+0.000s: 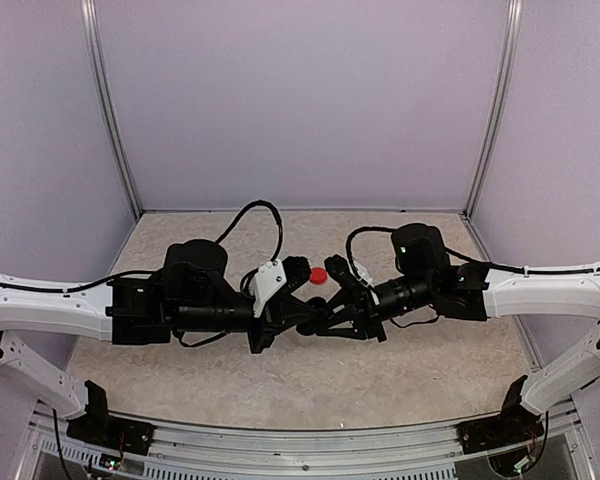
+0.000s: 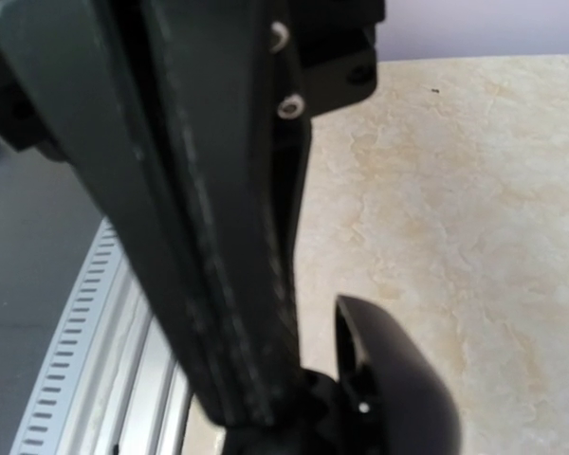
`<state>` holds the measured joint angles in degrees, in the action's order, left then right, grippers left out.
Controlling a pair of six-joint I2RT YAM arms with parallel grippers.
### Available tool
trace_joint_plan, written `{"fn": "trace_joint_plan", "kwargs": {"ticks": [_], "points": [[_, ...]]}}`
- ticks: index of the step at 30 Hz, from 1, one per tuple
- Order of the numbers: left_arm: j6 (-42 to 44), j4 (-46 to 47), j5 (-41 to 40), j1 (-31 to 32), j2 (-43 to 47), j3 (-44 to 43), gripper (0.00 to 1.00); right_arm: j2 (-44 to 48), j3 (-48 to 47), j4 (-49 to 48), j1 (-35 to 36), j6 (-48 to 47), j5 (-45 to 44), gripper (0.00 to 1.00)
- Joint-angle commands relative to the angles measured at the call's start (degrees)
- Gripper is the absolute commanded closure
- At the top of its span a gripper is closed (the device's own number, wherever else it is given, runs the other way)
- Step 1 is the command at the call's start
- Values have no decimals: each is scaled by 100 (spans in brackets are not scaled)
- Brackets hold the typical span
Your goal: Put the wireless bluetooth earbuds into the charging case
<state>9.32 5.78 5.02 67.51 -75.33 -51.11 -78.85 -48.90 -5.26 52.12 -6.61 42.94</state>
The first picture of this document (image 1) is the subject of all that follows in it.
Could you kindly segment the black earbud charging case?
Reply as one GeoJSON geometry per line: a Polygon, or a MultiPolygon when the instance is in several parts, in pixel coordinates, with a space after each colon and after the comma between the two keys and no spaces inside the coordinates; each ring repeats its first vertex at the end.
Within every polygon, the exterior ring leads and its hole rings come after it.
{"type": "Polygon", "coordinates": [[[306,318],[296,325],[296,332],[303,336],[317,335],[329,328],[331,309],[322,297],[313,297],[307,301],[309,311],[306,318]]]}

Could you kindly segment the red earbud charging case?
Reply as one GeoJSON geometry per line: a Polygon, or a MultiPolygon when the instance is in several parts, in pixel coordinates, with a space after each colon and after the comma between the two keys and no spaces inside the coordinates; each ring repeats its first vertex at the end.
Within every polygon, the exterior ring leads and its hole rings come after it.
{"type": "Polygon", "coordinates": [[[329,276],[327,271],[322,267],[313,267],[310,272],[309,281],[314,285],[325,284],[329,276]]]}

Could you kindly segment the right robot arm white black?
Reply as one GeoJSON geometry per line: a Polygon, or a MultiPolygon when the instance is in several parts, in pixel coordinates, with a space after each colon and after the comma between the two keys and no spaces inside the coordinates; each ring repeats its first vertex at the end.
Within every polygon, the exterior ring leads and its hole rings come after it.
{"type": "Polygon", "coordinates": [[[316,324],[319,336],[377,339],[383,324],[428,306],[447,319],[486,321],[519,315],[598,321],[579,343],[540,371],[514,382],[491,426],[515,442],[555,403],[600,377],[600,262],[575,267],[514,267],[479,261],[445,246],[440,230],[422,223],[389,229],[399,277],[373,285],[356,266],[352,245],[325,269],[340,290],[316,324]]]}

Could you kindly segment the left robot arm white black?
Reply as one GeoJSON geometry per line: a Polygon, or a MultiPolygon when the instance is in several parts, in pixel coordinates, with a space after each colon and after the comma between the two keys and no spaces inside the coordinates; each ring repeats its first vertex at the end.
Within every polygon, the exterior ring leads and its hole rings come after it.
{"type": "Polygon", "coordinates": [[[324,310],[322,302],[294,295],[310,277],[304,257],[261,265],[248,294],[226,280],[227,263],[220,244],[194,239],[171,245],[156,271],[124,272],[75,287],[32,280],[17,285],[0,274],[0,376],[28,388],[59,417],[79,420],[98,444],[113,443],[120,424],[109,414],[104,389],[67,376],[16,333],[65,333],[122,346],[163,344],[187,333],[244,333],[258,354],[277,335],[324,310]]]}

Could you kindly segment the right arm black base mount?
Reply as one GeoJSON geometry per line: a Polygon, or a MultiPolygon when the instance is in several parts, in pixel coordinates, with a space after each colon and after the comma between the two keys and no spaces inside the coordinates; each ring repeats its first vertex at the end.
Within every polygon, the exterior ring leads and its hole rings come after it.
{"type": "Polygon", "coordinates": [[[527,379],[528,376],[523,375],[510,385],[497,414],[457,425],[464,454],[497,449],[544,434],[541,415],[530,412],[521,404],[522,387],[527,379]]]}

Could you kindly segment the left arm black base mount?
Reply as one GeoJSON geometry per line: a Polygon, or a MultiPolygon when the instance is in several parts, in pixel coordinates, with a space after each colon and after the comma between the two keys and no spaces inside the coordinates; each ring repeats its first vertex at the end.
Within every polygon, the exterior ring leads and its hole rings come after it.
{"type": "Polygon", "coordinates": [[[68,421],[67,435],[121,454],[147,456],[156,427],[148,422],[112,415],[105,390],[90,380],[85,382],[85,388],[84,412],[68,421]]]}

